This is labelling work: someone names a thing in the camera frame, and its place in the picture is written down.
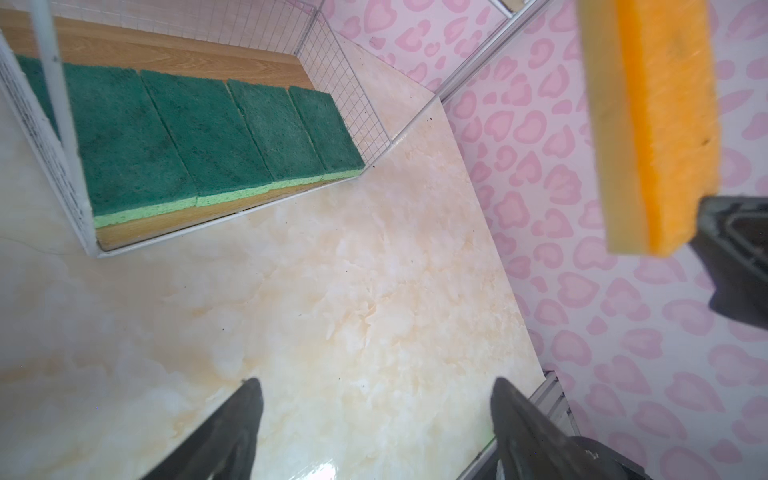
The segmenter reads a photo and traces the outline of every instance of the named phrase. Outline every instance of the wall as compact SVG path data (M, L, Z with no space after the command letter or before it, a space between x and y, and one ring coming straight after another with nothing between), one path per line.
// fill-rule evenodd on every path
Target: wall
M341 35L431 91L505 19L482 0L326 0L323 13Z
M768 2L711 9L725 194L768 195ZM542 364L586 435L655 478L768 478L768 332L707 308L685 247L613 257L574 4L555 0L445 105Z

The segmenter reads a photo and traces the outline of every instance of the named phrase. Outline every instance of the orange sponge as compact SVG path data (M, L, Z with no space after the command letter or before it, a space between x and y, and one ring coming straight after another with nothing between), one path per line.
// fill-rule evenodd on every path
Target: orange sponge
M578 0L607 247L666 256L717 192L707 0Z

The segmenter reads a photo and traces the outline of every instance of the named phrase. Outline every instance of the wooden board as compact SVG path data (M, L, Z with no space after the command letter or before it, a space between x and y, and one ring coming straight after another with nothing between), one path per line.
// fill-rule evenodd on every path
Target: wooden board
M61 57L69 63L314 89L294 55L68 18L56 18L55 24ZM35 35L26 12L0 9L0 28L15 53L38 56Z
M265 194L232 200L222 204L208 205L206 207L190 207L183 210L170 212L169 214L155 215L154 217L140 218L125 223L107 225L96 229L96 238L102 250L114 250L125 247L131 243L141 242L166 233L191 227L198 223L207 222L214 218L241 212L252 207L267 204L289 195L298 194L330 183L330 181L317 182L310 185L299 185L277 190L270 190Z

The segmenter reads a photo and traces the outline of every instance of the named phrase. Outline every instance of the marble surface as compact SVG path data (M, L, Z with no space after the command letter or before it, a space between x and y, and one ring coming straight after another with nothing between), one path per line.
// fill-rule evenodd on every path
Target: marble surface
M140 478L250 376L254 478L455 478L493 379L543 380L439 104L357 180L101 260L0 119L3 478Z

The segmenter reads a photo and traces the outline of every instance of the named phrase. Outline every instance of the green scouring pad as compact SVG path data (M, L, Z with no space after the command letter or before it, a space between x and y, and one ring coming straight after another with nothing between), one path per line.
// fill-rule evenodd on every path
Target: green scouring pad
M19 57L19 64L52 122L40 62ZM94 226L195 205L194 184L138 73L70 64L64 73Z
M228 80L227 86L275 180L273 188L323 179L323 163L285 88L238 80Z
M197 186L197 206L263 194L272 177L221 80L141 71Z
M365 163L349 136L333 98L327 93L305 88L288 89L306 131L326 168L324 180L355 177Z

